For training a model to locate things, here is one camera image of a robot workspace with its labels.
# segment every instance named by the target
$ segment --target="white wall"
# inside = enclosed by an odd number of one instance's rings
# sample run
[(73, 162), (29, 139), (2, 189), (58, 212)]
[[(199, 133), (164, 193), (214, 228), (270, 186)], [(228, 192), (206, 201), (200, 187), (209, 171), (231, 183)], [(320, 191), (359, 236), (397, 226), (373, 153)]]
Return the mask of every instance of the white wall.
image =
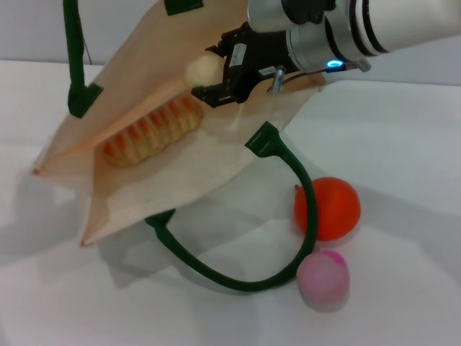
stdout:
[[(93, 62), (106, 63), (155, 2), (80, 0)], [(455, 37), (374, 58), (367, 74), (350, 71), (328, 78), (461, 85), (460, 56), (461, 37)], [(66, 61), (62, 0), (0, 0), (0, 59)]]

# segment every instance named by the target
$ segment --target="paper bag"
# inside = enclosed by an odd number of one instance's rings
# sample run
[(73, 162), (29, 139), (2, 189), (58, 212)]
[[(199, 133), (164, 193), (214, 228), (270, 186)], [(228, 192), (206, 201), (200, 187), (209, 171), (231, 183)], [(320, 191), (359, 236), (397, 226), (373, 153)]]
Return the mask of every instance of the paper bag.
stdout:
[(197, 100), (204, 117), (196, 131), (139, 165), (109, 165), (104, 143), (169, 100), (190, 95), (187, 64), (245, 20), (244, 0), (207, 0), (201, 9), (172, 17), (163, 4), (154, 5), (95, 79), (102, 93), (85, 116), (67, 115), (34, 174), (91, 196), (83, 245), (228, 182), (256, 158), (244, 144), (258, 128), (269, 121), (283, 129), (324, 83), (321, 76), (304, 76), (270, 94), (268, 81), (245, 104), (215, 109)]

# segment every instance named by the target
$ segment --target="white table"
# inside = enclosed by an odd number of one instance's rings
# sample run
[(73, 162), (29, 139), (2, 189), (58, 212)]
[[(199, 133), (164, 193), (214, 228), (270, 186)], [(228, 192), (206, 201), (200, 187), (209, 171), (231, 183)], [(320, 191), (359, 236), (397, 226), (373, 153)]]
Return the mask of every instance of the white table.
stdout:
[[(67, 66), (1, 62), (0, 76), (0, 345), (459, 343), (461, 88), (339, 82), (287, 128), (313, 177), (350, 181), (363, 204), (359, 233), (339, 248), (350, 299), (322, 314), (294, 283), (252, 296), (220, 289), (143, 224), (79, 249), (73, 194), (27, 176), (66, 113)], [(295, 183), (281, 162), (261, 160), (171, 227), (214, 268), (265, 278), (300, 244)]]

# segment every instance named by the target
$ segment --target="toy food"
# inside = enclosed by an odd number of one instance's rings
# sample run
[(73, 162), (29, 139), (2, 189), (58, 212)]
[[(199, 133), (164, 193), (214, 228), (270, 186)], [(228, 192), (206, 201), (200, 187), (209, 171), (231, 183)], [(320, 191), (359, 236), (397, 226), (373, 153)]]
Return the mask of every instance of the toy food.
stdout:
[[(333, 241), (346, 236), (358, 224), (361, 214), (359, 196), (347, 182), (337, 178), (320, 178), (313, 182), (318, 208), (319, 241)], [(308, 207), (304, 190), (296, 187), (295, 220), (305, 232)]]
[(111, 137), (102, 147), (103, 157), (117, 168), (135, 166), (198, 128), (202, 118), (192, 96), (174, 99)]
[(211, 52), (200, 56), (186, 67), (187, 86), (189, 88), (208, 87), (223, 83), (224, 63), (223, 58)]
[(315, 307), (345, 301), (350, 286), (349, 269), (338, 252), (310, 254), (297, 270), (297, 284), (304, 299)]

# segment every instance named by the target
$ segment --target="red ball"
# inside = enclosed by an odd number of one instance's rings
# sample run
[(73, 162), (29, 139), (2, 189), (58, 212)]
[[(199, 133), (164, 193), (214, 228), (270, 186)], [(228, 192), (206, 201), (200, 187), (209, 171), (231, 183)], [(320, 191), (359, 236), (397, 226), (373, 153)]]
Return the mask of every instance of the red ball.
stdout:
[[(359, 223), (360, 201), (354, 188), (337, 178), (320, 178), (313, 182), (318, 208), (319, 241), (333, 241), (346, 236)], [(304, 189), (296, 187), (295, 220), (306, 232), (308, 207)]]

